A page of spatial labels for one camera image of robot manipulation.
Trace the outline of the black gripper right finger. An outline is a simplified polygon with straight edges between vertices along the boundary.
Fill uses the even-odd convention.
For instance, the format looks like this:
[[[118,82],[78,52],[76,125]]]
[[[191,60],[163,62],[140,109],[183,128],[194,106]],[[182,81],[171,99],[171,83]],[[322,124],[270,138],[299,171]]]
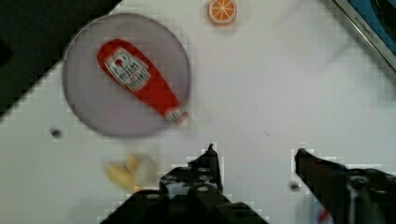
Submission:
[[[396,224],[395,176],[374,168],[349,169],[300,148],[295,173],[330,213],[334,224]]]

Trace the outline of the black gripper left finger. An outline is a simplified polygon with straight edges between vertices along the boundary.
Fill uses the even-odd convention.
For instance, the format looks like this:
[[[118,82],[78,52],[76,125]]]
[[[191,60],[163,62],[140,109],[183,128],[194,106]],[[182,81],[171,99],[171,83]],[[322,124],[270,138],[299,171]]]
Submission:
[[[134,193],[100,224],[268,224],[223,194],[218,153],[208,149],[161,177],[157,190]]]

